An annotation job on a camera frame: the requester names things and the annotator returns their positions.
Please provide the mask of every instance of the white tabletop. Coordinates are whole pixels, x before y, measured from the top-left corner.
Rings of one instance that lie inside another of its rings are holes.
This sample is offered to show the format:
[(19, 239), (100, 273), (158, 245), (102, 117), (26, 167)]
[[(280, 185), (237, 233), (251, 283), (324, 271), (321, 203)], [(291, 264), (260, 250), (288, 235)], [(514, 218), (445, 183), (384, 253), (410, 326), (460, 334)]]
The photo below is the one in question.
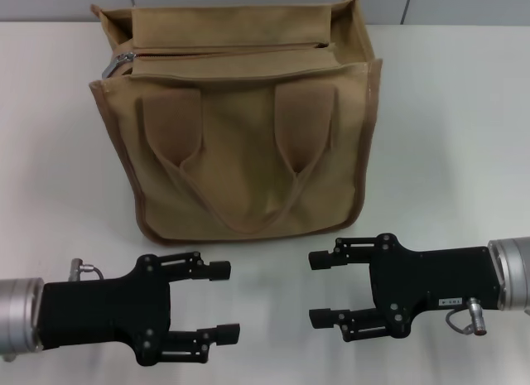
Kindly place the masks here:
[[(530, 318), (485, 312), (489, 333), (419, 315), (406, 339), (343, 343), (314, 308), (373, 306), (368, 268), (312, 272), (337, 236), (395, 233), (415, 249), (530, 234), (530, 28), (371, 26), (383, 81), (366, 203), (350, 229), (281, 242), (199, 246), (228, 282), (171, 286), (172, 328), (241, 324), (201, 364), (137, 366), (122, 344), (63, 347), (0, 363), (0, 383), (40, 385), (527, 384)], [(137, 229), (133, 194), (87, 86), (109, 59), (96, 23), (0, 24), (0, 278), (65, 281), (70, 259), (106, 277), (171, 251)], [(457, 319), (467, 324), (466, 314)]]

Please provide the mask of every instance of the wall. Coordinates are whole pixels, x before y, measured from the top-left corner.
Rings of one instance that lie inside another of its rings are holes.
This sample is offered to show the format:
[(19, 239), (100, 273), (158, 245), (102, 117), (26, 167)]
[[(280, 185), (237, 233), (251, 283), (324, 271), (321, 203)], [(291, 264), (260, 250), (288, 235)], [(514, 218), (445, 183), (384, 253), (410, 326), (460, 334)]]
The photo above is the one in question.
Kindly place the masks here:
[[(138, 6), (211, 6), (337, 0), (136, 0)], [(407, 0), (361, 0), (368, 23), (398, 24)], [(1, 20), (94, 20), (89, 5), (129, 7), (130, 0), (0, 0)], [(411, 0), (406, 24), (530, 25), (530, 0)]]

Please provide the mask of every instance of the bag handle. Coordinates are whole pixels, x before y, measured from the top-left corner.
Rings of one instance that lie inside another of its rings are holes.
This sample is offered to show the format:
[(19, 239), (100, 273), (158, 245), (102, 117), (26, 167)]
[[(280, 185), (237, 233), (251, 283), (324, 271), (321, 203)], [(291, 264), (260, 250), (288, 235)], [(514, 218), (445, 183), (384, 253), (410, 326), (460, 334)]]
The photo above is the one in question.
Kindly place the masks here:
[(316, 163), (330, 145), (335, 86), (316, 81), (279, 84), (275, 90), (274, 137), (291, 174), (282, 206), (255, 220), (233, 220), (219, 210), (186, 170), (204, 144), (198, 89), (169, 89), (143, 98), (147, 142), (166, 171), (177, 173), (207, 210), (235, 233), (255, 234), (277, 223), (295, 204)]

